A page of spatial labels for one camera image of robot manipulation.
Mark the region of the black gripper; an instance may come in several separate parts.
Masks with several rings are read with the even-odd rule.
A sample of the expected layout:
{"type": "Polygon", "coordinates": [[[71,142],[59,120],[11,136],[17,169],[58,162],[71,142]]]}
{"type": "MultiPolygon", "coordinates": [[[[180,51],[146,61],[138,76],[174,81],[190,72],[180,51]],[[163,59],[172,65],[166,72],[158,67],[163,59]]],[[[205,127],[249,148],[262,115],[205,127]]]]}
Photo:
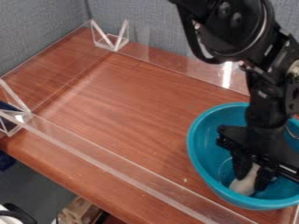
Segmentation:
{"type": "Polygon", "coordinates": [[[265,191],[278,177],[299,183],[299,151],[288,141],[286,126],[265,129],[221,125],[218,133],[217,144],[230,151],[238,180],[249,175],[253,165],[260,165],[257,191],[265,191]]]}

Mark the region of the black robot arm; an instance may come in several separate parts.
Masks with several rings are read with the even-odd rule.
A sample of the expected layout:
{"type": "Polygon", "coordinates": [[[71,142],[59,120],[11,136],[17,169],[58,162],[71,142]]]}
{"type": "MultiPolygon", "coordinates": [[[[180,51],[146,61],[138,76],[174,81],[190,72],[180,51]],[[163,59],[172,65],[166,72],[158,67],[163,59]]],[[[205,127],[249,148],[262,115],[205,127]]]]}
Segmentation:
{"type": "Polygon", "coordinates": [[[299,152],[286,139],[299,115],[299,42],[277,22],[270,0],[169,0],[192,51],[210,64],[244,63],[250,104],[244,126],[218,127],[237,179],[262,191],[284,176],[299,182],[299,152]]]}

